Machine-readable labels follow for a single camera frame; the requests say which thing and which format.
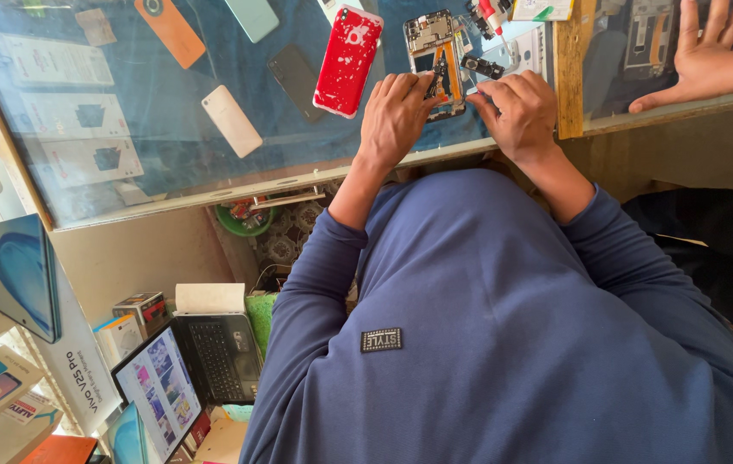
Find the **laptop screen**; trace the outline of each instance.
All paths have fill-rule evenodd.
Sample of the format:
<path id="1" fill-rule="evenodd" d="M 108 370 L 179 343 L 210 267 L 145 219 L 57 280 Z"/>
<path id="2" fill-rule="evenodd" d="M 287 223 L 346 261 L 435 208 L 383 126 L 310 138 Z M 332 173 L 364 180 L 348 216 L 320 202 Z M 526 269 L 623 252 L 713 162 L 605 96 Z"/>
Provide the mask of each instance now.
<path id="1" fill-rule="evenodd" d="M 123 395 L 137 406 L 160 460 L 166 462 L 201 413 L 172 328 L 167 326 L 118 367 L 115 377 Z"/>

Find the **blue long-sleeve shirt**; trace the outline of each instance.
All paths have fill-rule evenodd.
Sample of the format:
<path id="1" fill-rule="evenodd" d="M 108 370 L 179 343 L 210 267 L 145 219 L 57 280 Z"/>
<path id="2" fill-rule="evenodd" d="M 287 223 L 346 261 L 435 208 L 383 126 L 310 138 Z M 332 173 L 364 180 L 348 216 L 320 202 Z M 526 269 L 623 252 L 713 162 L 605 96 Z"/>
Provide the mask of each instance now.
<path id="1" fill-rule="evenodd" d="M 241 462 L 733 462 L 731 332 L 596 190 L 567 226 L 486 170 L 389 189 L 366 232 L 324 212 Z"/>

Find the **style patch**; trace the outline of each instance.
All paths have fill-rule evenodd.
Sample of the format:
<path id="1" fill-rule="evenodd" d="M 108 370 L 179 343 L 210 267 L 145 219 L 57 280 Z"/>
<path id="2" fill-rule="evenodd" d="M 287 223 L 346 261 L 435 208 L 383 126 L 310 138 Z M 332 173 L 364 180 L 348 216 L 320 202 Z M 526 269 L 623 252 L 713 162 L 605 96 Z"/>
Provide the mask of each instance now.
<path id="1" fill-rule="evenodd" d="M 401 329 L 399 327 L 361 332 L 361 353 L 385 349 L 401 349 Z"/>

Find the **man's hand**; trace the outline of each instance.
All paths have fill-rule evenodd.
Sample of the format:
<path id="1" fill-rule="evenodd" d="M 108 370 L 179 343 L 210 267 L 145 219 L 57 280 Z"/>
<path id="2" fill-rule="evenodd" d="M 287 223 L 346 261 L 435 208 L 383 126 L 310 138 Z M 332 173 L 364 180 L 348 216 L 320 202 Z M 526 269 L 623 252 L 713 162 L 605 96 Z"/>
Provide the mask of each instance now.
<path id="1" fill-rule="evenodd" d="M 699 37 L 699 6 L 695 0 L 681 0 L 681 32 L 675 52 L 679 81 L 634 101 L 629 112 L 733 93 L 733 12 L 728 17 L 729 9 L 730 0 L 712 0 L 707 26 Z"/>
<path id="2" fill-rule="evenodd" d="M 438 104 L 437 98 L 424 100 L 434 77 L 431 71 L 420 79 L 412 73 L 388 74 L 374 85 L 364 111 L 356 160 L 384 175 L 395 168 L 413 148 L 426 117 Z"/>
<path id="3" fill-rule="evenodd" d="M 510 74 L 479 82 L 478 92 L 467 101 L 475 105 L 501 151 L 514 163 L 531 163 L 554 151 L 557 102 L 541 76 L 532 71 Z"/>

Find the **wall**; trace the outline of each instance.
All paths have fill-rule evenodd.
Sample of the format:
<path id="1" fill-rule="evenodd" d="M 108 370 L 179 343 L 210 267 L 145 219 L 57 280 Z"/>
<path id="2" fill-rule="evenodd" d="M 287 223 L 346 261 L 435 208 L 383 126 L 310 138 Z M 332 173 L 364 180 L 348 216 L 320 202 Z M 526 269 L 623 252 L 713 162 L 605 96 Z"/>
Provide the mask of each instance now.
<path id="1" fill-rule="evenodd" d="M 51 233 L 86 319 L 94 327 L 112 306 L 140 291 L 174 297 L 177 283 L 234 281 L 203 208 Z"/>

